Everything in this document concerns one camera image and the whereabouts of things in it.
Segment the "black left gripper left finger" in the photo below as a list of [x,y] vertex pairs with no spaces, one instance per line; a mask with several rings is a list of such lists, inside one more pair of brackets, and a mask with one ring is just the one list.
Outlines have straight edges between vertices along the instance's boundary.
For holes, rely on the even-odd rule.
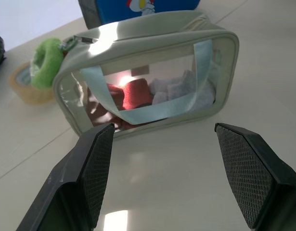
[[19,231],[92,231],[107,186],[114,125],[93,127],[52,169]]

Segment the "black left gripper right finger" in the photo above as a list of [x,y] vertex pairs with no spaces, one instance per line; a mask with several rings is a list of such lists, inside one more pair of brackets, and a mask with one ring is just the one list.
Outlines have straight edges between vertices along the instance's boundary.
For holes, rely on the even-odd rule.
[[252,231],[296,231],[296,172],[257,133],[217,123],[226,176]]

